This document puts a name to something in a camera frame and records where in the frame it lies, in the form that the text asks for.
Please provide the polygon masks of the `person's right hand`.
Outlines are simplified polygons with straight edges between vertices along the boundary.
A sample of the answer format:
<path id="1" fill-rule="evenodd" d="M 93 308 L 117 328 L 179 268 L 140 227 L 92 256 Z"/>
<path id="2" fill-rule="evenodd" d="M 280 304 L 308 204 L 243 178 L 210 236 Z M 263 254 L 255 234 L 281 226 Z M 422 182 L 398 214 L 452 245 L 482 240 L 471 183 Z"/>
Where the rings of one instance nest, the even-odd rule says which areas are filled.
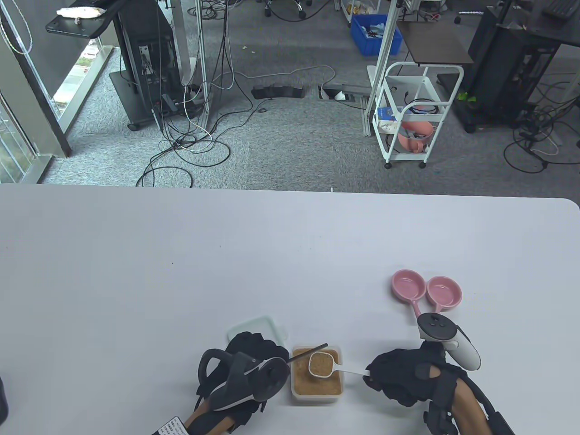
<path id="1" fill-rule="evenodd" d="M 450 373 L 454 379 L 466 378 L 467 372 L 447 363 L 443 345 L 424 341 L 418 349 L 395 349 L 377 356 L 363 380 L 367 386 L 399 404 L 411 407 L 418 401 L 433 399 L 437 378 L 430 377 L 432 368 Z"/>

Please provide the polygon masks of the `person's left hand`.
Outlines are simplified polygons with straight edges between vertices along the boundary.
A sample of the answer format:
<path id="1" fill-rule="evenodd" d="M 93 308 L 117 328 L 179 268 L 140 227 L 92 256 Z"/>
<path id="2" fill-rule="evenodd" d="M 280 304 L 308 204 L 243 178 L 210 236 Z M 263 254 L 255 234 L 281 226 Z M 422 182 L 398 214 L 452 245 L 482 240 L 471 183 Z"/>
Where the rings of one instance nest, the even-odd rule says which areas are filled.
<path id="1" fill-rule="evenodd" d="M 232 433 L 263 411 L 290 375 L 288 350 L 260 333 L 241 332 L 224 350 L 204 352 L 198 401 L 185 427 L 191 435 Z"/>

